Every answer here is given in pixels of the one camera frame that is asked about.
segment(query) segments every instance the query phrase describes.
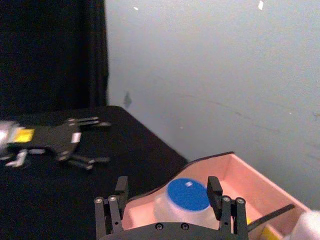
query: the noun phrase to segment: black curtain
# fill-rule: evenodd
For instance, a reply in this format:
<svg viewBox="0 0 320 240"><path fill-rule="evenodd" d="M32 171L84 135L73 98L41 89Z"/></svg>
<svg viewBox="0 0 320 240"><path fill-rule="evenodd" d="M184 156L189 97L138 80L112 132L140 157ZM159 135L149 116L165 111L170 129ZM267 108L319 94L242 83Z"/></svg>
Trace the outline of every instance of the black curtain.
<svg viewBox="0 0 320 240"><path fill-rule="evenodd" d="M0 8L0 117L106 105L103 0L11 0Z"/></svg>

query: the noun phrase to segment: black tablecloth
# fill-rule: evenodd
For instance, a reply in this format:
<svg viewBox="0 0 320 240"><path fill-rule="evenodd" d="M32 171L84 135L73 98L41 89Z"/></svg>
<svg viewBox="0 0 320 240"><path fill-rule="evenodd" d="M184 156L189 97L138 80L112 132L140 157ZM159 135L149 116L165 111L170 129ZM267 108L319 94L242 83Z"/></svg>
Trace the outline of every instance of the black tablecloth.
<svg viewBox="0 0 320 240"><path fill-rule="evenodd" d="M119 176L128 176L130 198L164 184L187 163L117 106L10 119L21 125L58 125L67 118L93 116L112 126L105 132L83 132L77 153L111 161L96 164L91 172L61 167L51 155L29 155L25 169L4 167L0 161L0 239L94 240L94 198L113 194Z"/></svg>

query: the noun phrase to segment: white wall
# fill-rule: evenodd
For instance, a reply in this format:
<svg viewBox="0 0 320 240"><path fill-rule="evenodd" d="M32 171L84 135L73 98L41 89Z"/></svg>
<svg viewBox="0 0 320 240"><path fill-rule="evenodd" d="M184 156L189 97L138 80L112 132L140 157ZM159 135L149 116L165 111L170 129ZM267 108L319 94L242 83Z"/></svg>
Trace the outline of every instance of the white wall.
<svg viewBox="0 0 320 240"><path fill-rule="evenodd" d="M258 3L108 0L110 104L129 92L190 161L235 151L320 209L320 4Z"/></svg>

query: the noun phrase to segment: pink tray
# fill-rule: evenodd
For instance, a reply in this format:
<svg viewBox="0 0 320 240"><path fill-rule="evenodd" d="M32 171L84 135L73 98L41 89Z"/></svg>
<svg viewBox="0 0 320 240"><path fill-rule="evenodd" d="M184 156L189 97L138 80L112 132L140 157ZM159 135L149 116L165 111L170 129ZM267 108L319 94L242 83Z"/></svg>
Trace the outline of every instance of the pink tray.
<svg viewBox="0 0 320 240"><path fill-rule="evenodd" d="M292 231L299 216L309 211L300 201L233 153L193 161L173 179L188 177L206 186L208 176L219 178L224 195L233 199L242 197L246 200L246 215L249 221L254 221L287 204L296 206L293 210L270 220L267 225L264 224L252 231L249 235L251 240L281 239ZM154 215L155 198L165 189L165 186L162 186L153 193L130 201L124 211L123 228L127 230L157 223Z"/></svg>

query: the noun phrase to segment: white bottle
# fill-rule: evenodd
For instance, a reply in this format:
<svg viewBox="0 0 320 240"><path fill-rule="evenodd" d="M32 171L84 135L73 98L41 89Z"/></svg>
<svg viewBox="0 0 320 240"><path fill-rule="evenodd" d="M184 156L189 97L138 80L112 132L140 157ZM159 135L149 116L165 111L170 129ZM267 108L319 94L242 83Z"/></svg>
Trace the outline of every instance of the white bottle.
<svg viewBox="0 0 320 240"><path fill-rule="evenodd" d="M172 180L165 193L155 199L157 222L180 222L218 229L214 210L209 204L206 187L191 178Z"/></svg>
<svg viewBox="0 0 320 240"><path fill-rule="evenodd" d="M320 240L320 211L303 213L291 235L283 240Z"/></svg>

